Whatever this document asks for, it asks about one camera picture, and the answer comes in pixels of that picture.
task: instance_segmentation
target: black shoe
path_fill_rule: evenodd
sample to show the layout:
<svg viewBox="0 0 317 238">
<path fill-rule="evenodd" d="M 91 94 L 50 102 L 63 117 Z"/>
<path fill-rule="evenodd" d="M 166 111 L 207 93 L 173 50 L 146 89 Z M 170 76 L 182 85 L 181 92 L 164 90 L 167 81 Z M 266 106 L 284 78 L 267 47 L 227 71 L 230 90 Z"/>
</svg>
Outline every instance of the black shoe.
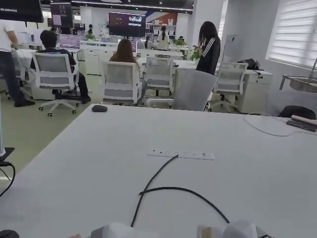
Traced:
<svg viewBox="0 0 317 238">
<path fill-rule="evenodd" d="M 21 107 L 32 106 L 32 105 L 34 105 L 34 104 L 35 104 L 35 102 L 28 101 L 28 100 L 24 100 L 24 101 L 22 101 L 22 102 L 16 102 L 16 103 L 14 103 L 14 106 L 15 106 L 16 108 L 21 108 Z"/>
<path fill-rule="evenodd" d="M 89 103 L 91 101 L 91 98 L 89 96 L 87 96 L 86 98 L 82 98 L 81 99 L 81 103 L 82 104 L 86 104 L 86 103 Z"/>
</svg>

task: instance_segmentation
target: sink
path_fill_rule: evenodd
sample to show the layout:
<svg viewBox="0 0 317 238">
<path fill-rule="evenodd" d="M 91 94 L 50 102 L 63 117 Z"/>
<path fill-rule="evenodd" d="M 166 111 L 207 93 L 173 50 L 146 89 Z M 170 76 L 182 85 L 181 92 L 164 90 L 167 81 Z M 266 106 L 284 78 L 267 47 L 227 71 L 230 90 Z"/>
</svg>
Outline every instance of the sink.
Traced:
<svg viewBox="0 0 317 238">
<path fill-rule="evenodd" d="M 301 92 L 317 93 L 317 78 L 284 75 L 284 79 L 290 80 L 290 87 Z"/>
</svg>

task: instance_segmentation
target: faucet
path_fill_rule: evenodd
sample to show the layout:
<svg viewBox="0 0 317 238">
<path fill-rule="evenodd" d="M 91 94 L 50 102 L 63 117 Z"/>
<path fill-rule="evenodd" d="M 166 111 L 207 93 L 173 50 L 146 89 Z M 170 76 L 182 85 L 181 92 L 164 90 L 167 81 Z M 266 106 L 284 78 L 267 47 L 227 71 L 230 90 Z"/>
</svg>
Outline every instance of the faucet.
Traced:
<svg viewBox="0 0 317 238">
<path fill-rule="evenodd" d="M 317 64 L 317 58 L 315 60 L 314 66 L 312 68 L 312 71 L 311 71 L 308 79 L 313 79 L 313 75 L 314 75 L 314 71 L 315 71 L 315 68 L 316 68 L 316 64 Z"/>
</svg>

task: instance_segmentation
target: white stripe on sleeve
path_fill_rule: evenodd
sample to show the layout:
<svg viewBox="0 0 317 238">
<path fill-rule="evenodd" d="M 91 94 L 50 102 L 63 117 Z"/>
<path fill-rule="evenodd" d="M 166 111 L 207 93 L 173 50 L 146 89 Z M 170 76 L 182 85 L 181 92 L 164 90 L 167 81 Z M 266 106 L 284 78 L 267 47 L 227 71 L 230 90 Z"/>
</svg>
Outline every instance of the white stripe on sleeve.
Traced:
<svg viewBox="0 0 317 238">
<path fill-rule="evenodd" d="M 209 41 L 208 45 L 206 46 L 206 48 L 205 48 L 205 50 L 204 50 L 204 52 L 203 52 L 203 54 L 202 54 L 202 57 L 206 57 L 206 55 L 207 55 L 208 51 L 210 50 L 210 48 L 212 47 L 214 41 L 215 41 L 214 38 L 212 38 L 212 39 Z"/>
</svg>

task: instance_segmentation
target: ceiling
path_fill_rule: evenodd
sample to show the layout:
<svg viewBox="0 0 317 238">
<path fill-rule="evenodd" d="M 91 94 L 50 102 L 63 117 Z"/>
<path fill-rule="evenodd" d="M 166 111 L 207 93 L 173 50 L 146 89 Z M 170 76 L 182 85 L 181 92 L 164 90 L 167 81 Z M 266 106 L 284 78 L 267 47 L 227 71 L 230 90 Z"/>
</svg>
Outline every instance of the ceiling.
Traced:
<svg viewBox="0 0 317 238">
<path fill-rule="evenodd" d="M 48 5 L 52 0 L 41 0 L 42 4 Z M 183 12 L 192 13 L 188 10 L 193 9 L 194 0 L 53 0 L 54 2 L 72 2 L 73 7 L 92 6 L 101 8 L 132 9 L 144 11 L 163 12 Z"/>
</svg>

